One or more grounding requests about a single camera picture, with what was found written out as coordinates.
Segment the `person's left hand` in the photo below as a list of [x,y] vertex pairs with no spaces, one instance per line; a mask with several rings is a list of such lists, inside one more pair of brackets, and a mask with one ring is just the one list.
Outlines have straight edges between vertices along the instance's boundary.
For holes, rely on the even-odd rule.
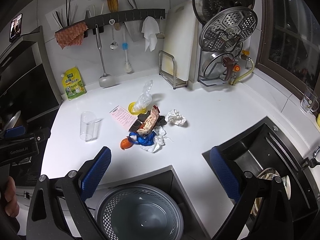
[[20,207],[16,197],[16,186],[13,178],[9,176],[7,188],[4,193],[5,200],[8,202],[5,206],[5,211],[8,216],[15,218],[19,214]]

